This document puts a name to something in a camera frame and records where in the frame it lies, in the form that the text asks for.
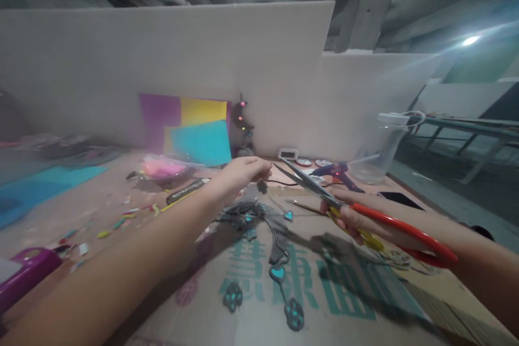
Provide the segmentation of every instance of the metal table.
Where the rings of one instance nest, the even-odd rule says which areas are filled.
[[[420,119],[416,117],[412,117],[409,121],[410,124],[418,122]],[[481,171],[483,166],[489,162],[494,156],[509,142],[519,142],[519,133],[509,130],[501,130],[499,128],[493,128],[480,124],[471,124],[466,122],[448,120],[448,119],[437,119],[427,117],[425,118],[424,124],[431,124],[438,126],[432,137],[429,139],[427,144],[425,145],[425,150],[428,150],[433,144],[434,140],[438,137],[440,132],[444,128],[451,128],[454,130],[460,130],[465,132],[472,133],[472,136],[464,143],[464,145],[456,152],[456,155],[459,156],[461,153],[476,139],[478,135],[485,135],[492,138],[496,138],[497,141],[492,146],[487,153],[483,156],[483,158],[478,161],[478,163],[472,168],[470,172],[461,180],[462,184],[468,184],[473,180],[474,177]]]

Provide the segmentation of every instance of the smartphone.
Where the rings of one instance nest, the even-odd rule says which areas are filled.
[[[404,195],[400,192],[379,192],[377,193],[377,196],[386,198],[388,200],[407,205],[408,207],[413,207],[416,209],[421,209],[422,211],[425,211],[422,207],[420,207],[418,204],[416,204],[413,200],[411,200],[409,197]]]

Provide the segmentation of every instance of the blue foam sheet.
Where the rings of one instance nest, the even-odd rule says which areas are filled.
[[[171,130],[175,152],[187,153],[193,162],[207,167],[231,161],[229,134],[225,121],[215,121]]]
[[[43,203],[104,172],[104,167],[55,167],[0,187],[0,228]]]

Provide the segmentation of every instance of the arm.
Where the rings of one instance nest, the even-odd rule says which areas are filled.
[[[459,262],[450,270],[470,291],[519,338],[519,256],[472,230],[439,214],[417,210],[374,195],[333,190],[338,199],[348,204],[359,203],[411,224],[446,244]],[[408,247],[424,250],[418,241],[398,230],[388,228],[348,207],[341,208],[341,228],[347,228],[357,243],[362,244],[358,230],[366,230],[381,238]]]
[[[5,345],[100,345],[144,300],[186,247],[250,181],[271,164],[233,160],[196,193],[67,277],[3,339]]]

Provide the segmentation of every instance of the ceiling light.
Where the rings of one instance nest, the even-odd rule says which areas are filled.
[[[477,41],[479,39],[478,36],[474,36],[474,37],[470,37],[470,38],[467,38],[463,41],[463,46],[468,46],[468,45],[472,45],[475,41]]]

